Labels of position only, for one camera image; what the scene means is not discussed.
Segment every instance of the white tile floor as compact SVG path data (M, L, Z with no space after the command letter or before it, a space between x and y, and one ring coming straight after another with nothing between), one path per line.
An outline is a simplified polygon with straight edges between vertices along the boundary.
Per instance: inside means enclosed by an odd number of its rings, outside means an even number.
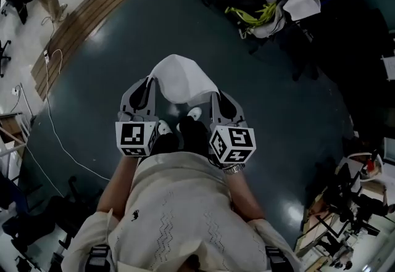
M69 5L67 10L71 12L83 0L59 1L67 3ZM20 23L12 8L7 10L7 17L0 15L0 40L3 45L7 39L12 41L6 50L6 55L11 56L12 60L6 64L4 61L2 63L4 78L0 78L0 113L9 112L13 108L17 97L11 94L11 90L20 83L23 85L33 114L37 114L43 106L42 100L35 91L35 82L30 71L49 40L52 25L48 22L41 26L41 21L48 14L37 1L29 3L27 9L28 19L25 25ZM28 115L28 109L22 96L15 110L21 110Z

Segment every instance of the dark floor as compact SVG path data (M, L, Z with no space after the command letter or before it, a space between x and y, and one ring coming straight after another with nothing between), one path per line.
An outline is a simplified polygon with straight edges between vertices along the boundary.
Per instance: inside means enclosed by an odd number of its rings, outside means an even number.
M82 164L111 177L120 158L114 122L121 96L170 54L195 60L243 107L257 143L246 168L249 184L269 222L293 246L315 162L330 155L340 159L341 136L350 133L343 99L324 75L317 81L302 76L295 83L291 62L270 41L250 56L236 28L200 0L126 0L85 41L49 97L64 147ZM159 116L176 123L167 110L159 109ZM62 152L47 108L38 115L28 145L64 194L72 175L85 194L106 185ZM24 167L32 181L44 184L42 194L56 193L30 155Z

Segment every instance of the white box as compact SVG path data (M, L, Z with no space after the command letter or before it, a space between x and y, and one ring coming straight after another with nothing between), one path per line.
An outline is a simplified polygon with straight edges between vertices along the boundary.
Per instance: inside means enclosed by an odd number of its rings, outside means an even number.
M115 122L117 147L125 156L149 156L157 137L157 122Z
M256 150L254 130L218 125L210 138L210 146L220 163L245 163Z

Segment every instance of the white shirt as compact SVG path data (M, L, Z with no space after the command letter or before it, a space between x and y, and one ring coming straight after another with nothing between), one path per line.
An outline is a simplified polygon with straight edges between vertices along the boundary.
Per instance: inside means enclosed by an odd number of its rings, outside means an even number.
M206 158L189 152L148 157L136 171L122 220L111 213L90 216L62 270L84 271L92 246L108 243L112 271L176 271L192 253L203 271L268 271L266 245L281 249L294 271L302 271L267 221L246 223L230 204L222 172Z

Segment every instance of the sleeve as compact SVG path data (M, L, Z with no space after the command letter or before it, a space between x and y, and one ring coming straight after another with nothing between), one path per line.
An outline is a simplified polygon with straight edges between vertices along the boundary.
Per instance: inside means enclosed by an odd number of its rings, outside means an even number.
M110 213L96 212L86 219L67 249L62 261L63 272L84 272L91 248L107 244L108 234L119 221Z
M248 222L257 234L263 239L265 244L279 248L292 265L294 272L303 272L301 261L292 251L282 235L276 231L267 220L252 220Z

